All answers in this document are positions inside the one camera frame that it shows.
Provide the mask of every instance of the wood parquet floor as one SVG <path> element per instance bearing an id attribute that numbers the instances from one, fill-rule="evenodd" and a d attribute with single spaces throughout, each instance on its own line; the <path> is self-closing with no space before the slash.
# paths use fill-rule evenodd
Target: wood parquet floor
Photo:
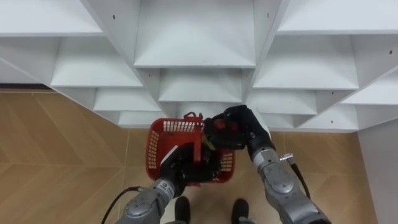
<path id="1" fill-rule="evenodd" d="M 0 223 L 100 223 L 125 187 L 152 182 L 144 168 L 147 130 L 121 129 L 52 91 L 0 90 Z M 340 224 L 375 224 L 358 137 L 272 133 L 280 154 L 293 152 L 314 201 Z M 127 194 L 111 212 L 114 223 Z M 234 177 L 185 192 L 192 223 L 229 223 L 245 198 L 257 223 L 280 223 L 246 152 Z M 162 223 L 173 219 L 174 201 Z"/>

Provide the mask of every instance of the black shoe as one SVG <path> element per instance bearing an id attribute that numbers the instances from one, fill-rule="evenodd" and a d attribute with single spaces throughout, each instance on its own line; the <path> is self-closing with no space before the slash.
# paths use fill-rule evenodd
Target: black shoe
<path id="1" fill-rule="evenodd" d="M 249 204 L 244 199 L 237 199 L 232 208 L 231 223 L 239 224 L 239 217 L 249 218 Z"/>
<path id="2" fill-rule="evenodd" d="M 187 224 L 191 221 L 191 206 L 186 197 L 177 198 L 174 206 L 174 216 L 175 220 L 184 221 Z"/>

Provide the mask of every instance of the white shelving unit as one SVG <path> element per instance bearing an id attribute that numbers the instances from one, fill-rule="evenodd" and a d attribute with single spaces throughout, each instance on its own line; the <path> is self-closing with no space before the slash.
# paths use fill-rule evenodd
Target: white shelving unit
<path id="1" fill-rule="evenodd" d="M 396 0 L 3 0 L 0 19 L 0 76 L 124 128 L 242 103 L 271 131 L 398 118 Z"/>
<path id="2" fill-rule="evenodd" d="M 80 0 L 2 0 L 0 20 L 0 37 L 103 35 Z"/>

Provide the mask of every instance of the red plastic basket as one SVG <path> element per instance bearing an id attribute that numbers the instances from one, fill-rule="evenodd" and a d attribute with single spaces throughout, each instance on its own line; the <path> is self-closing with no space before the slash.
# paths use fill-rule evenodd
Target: red plastic basket
<path id="1" fill-rule="evenodd" d="M 203 136 L 203 118 L 191 112 L 183 119 L 157 119 L 150 127 L 146 147 L 146 171 L 155 180 L 159 173 L 160 162 L 176 145 L 194 142 L 194 162 L 201 158 L 201 140 Z M 212 183 L 224 183 L 232 177 L 235 168 L 234 151 L 223 154 L 221 172 Z"/>

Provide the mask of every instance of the black cable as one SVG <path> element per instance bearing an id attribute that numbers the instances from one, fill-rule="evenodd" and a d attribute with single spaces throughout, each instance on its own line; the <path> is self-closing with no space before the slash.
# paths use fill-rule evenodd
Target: black cable
<path id="1" fill-rule="evenodd" d="M 296 176 L 298 177 L 298 179 L 301 181 L 301 184 L 303 185 L 305 194 L 307 195 L 307 197 L 309 199 L 311 199 L 310 190 L 308 189 L 307 184 L 304 181 L 303 175 L 301 174 L 299 167 L 297 166 L 296 163 L 293 163 L 290 166 L 291 166 L 292 170 L 294 171 L 294 173 L 296 174 Z"/>
<path id="2" fill-rule="evenodd" d="M 139 187 L 128 187 L 124 189 L 122 192 L 119 193 L 119 195 L 113 200 L 109 208 L 107 209 L 104 218 L 102 219 L 101 224 L 105 224 L 106 219 L 108 218 L 108 215 L 111 213 L 112 208 L 114 207 L 114 204 L 118 202 L 119 198 L 122 197 L 125 193 L 130 192 L 130 191 L 138 191 Z"/>

